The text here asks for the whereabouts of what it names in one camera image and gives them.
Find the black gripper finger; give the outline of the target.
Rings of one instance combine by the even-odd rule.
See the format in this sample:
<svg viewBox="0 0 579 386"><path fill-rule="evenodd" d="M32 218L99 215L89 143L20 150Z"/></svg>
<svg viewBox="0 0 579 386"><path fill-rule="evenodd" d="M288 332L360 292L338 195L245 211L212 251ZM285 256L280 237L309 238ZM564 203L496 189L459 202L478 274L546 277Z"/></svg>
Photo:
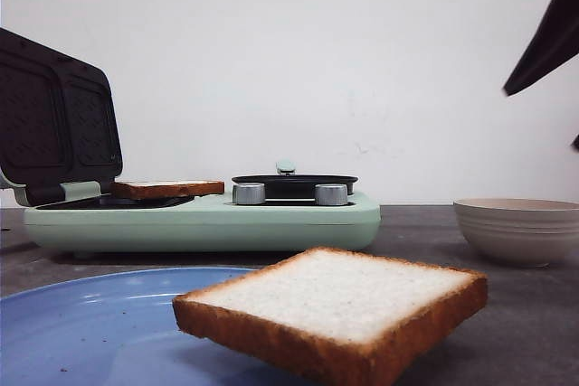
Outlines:
<svg viewBox="0 0 579 386"><path fill-rule="evenodd" d="M551 0L503 90L508 96L517 94L577 54L578 0Z"/></svg>

